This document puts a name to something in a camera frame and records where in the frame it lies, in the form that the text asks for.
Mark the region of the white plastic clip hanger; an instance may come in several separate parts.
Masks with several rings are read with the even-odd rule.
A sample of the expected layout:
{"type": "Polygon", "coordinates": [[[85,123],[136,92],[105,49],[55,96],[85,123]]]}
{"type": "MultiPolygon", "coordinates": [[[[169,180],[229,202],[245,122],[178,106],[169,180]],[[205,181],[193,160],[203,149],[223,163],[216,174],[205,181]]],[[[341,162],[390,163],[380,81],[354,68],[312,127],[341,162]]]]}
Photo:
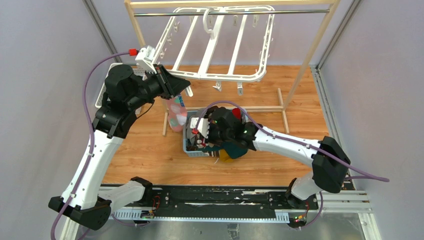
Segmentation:
{"type": "Polygon", "coordinates": [[[171,51],[170,73],[178,77],[213,81],[221,91],[223,82],[243,84],[260,81],[267,73],[273,40],[275,9],[270,5],[178,7],[168,13],[169,21],[152,59],[160,64],[171,51]]]}

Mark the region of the grey sock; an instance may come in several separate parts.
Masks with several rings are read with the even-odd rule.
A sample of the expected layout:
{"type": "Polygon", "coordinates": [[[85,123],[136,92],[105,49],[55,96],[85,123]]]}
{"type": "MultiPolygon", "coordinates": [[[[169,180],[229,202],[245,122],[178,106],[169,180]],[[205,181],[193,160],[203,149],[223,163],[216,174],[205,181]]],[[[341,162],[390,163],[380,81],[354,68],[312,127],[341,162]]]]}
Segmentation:
{"type": "Polygon", "coordinates": [[[192,139],[196,135],[200,135],[204,138],[208,138],[209,133],[209,121],[204,115],[201,115],[202,109],[198,111],[188,112],[188,119],[186,123],[185,137],[192,139]]]}

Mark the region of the mustard yellow sock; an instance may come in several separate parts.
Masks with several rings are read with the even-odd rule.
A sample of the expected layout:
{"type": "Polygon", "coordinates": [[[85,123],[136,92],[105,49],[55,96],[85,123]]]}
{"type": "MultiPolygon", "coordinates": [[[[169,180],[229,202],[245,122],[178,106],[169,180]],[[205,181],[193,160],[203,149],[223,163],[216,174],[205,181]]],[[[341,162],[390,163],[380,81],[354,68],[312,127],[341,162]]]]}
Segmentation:
{"type": "Polygon", "coordinates": [[[221,149],[219,151],[218,161],[223,163],[231,163],[234,160],[229,156],[229,154],[224,149],[221,149]]]}

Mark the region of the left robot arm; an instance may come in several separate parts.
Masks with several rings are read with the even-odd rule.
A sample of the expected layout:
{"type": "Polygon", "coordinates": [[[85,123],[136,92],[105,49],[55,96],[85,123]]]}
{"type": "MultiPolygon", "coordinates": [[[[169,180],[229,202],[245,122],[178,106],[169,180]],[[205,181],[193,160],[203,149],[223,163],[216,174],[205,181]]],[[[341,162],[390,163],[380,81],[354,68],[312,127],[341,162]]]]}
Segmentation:
{"type": "Polygon", "coordinates": [[[99,189],[113,156],[138,119],[136,110],[154,103],[157,97],[170,100],[190,84],[162,65],[154,65],[144,76],[135,74],[130,65],[111,67],[104,80],[101,107],[94,119],[89,120],[89,142],[84,157],[62,195],[50,199],[49,208],[96,231],[111,214],[128,204],[150,205],[154,199],[153,185],[141,177],[133,177],[104,193],[99,189]]]}

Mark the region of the red sock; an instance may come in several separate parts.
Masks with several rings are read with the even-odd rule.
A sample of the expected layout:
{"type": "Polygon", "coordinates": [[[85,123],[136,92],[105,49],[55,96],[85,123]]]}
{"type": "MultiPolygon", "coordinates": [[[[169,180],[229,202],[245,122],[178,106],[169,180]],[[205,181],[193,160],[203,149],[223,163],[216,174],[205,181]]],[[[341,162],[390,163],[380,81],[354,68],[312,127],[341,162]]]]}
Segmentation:
{"type": "Polygon", "coordinates": [[[239,108],[233,108],[231,112],[238,120],[242,119],[242,112],[239,108]]]}

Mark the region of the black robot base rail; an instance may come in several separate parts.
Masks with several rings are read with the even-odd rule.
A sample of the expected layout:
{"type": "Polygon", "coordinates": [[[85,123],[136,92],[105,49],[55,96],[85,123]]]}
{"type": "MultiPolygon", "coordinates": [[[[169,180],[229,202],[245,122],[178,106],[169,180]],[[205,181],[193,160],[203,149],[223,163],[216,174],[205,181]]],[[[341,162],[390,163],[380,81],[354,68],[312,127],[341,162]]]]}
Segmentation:
{"type": "Polygon", "coordinates": [[[317,213],[372,213],[367,194],[352,187],[337,194],[314,194],[297,206],[285,199],[286,190],[285,186],[155,185],[151,198],[129,203],[111,218],[136,223],[271,223],[299,228],[317,213]]]}

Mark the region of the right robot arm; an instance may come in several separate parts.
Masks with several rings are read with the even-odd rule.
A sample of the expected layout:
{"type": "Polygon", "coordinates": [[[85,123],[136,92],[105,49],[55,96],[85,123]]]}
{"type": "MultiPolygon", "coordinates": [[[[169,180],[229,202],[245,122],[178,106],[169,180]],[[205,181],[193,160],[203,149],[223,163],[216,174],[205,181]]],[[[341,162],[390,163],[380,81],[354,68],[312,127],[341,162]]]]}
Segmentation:
{"type": "Polygon", "coordinates": [[[225,150],[251,150],[278,154],[312,168],[303,177],[294,178],[285,193],[286,203],[299,208],[310,196],[326,191],[338,194],[351,161],[332,137],[322,140],[283,134],[254,121],[244,121],[233,110],[213,106],[201,114],[208,128],[201,127],[200,146],[212,144],[225,150]]]}

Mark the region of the green reindeer sock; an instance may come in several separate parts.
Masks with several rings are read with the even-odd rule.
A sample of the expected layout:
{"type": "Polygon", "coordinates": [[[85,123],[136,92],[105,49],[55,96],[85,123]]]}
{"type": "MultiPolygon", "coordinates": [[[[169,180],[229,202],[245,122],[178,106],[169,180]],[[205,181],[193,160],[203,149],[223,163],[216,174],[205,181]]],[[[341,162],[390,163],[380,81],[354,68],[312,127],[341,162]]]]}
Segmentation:
{"type": "Polygon", "coordinates": [[[233,160],[244,156],[248,152],[247,148],[241,148],[237,146],[235,143],[231,143],[231,142],[224,142],[221,146],[207,145],[206,147],[199,148],[199,151],[202,151],[202,152],[218,152],[218,154],[220,150],[225,150],[233,160]]]}

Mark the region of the blue plastic sock basket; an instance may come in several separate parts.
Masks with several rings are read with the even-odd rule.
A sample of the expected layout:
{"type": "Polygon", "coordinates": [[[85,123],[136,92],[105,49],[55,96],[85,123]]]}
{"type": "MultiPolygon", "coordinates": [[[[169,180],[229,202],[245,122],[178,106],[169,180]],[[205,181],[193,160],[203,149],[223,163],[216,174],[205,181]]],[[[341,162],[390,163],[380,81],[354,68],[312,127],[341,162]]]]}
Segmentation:
{"type": "Polygon", "coordinates": [[[184,152],[189,157],[217,157],[219,155],[219,153],[217,151],[215,151],[215,152],[200,151],[199,148],[197,146],[195,146],[195,144],[194,144],[194,138],[191,138],[191,139],[186,138],[186,133],[185,133],[186,132],[186,124],[184,125],[183,140],[182,140],[184,152]]]}

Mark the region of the wooden clothes rack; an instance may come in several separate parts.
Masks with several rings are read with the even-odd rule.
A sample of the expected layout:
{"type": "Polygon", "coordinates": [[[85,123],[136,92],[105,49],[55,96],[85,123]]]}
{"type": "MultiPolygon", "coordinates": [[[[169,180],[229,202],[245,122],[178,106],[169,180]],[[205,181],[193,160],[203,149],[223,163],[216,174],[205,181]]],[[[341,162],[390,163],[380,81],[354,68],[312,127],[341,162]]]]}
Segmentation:
{"type": "Polygon", "coordinates": [[[286,133],[289,133],[289,125],[287,119],[287,108],[290,104],[293,95],[302,80],[302,77],[309,67],[309,64],[321,43],[323,35],[328,28],[330,21],[332,20],[340,1],[338,0],[166,0],[166,1],[124,1],[125,8],[127,10],[130,22],[135,31],[138,43],[141,47],[146,44],[143,37],[142,30],[140,28],[137,18],[141,17],[169,17],[169,22],[166,25],[161,38],[156,45],[156,52],[153,57],[147,61],[144,59],[137,60],[136,63],[141,66],[151,66],[154,63],[158,63],[158,59],[163,56],[165,50],[163,47],[170,37],[171,28],[176,28],[176,17],[180,16],[191,16],[193,17],[188,33],[182,44],[180,52],[175,60],[174,66],[170,73],[177,75],[178,77],[186,77],[193,80],[204,80],[214,81],[214,88],[218,91],[222,89],[223,82],[236,82],[237,93],[243,94],[243,84],[253,83],[260,81],[267,72],[267,63],[270,56],[271,42],[273,41],[272,33],[274,29],[274,19],[277,14],[289,15],[289,14],[324,14],[323,20],[319,26],[317,34],[315,35],[311,46],[299,68],[299,71],[294,79],[294,83],[285,99],[283,99],[281,90],[278,90],[279,106],[269,107],[253,107],[249,106],[248,110],[256,113],[260,112],[280,112],[281,118],[286,133]],[[307,9],[307,10],[281,10],[276,11],[273,6],[278,5],[327,5],[326,9],[307,9]],[[136,9],[159,9],[159,8],[174,8],[175,10],[170,13],[135,13],[136,9]],[[209,73],[208,69],[211,64],[213,54],[218,44],[219,36],[221,35],[221,29],[225,16],[241,15],[240,28],[237,34],[236,42],[232,52],[232,57],[229,64],[228,73],[209,73]],[[253,25],[257,25],[259,15],[267,15],[268,20],[265,26],[265,33],[263,37],[263,43],[259,52],[259,64],[258,69],[254,74],[242,75],[235,74],[234,70],[236,67],[236,61],[240,52],[240,46],[243,39],[243,34],[247,24],[247,18],[249,15],[253,16],[253,25]],[[194,28],[199,18],[201,19],[202,26],[206,34],[209,36],[209,41],[206,46],[203,58],[200,62],[200,66],[197,72],[181,71],[179,66],[181,61],[188,49],[190,40],[192,39],[194,28]]]}

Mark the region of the pink patterned sock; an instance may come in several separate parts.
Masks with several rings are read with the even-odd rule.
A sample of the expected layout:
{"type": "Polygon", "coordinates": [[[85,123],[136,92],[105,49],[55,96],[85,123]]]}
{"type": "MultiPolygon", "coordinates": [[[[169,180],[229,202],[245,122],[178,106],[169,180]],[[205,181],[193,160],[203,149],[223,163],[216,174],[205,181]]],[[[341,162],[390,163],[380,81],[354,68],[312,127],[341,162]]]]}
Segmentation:
{"type": "Polygon", "coordinates": [[[167,122],[174,132],[181,132],[186,124],[188,112],[183,97],[178,96],[165,100],[168,109],[167,122]]]}

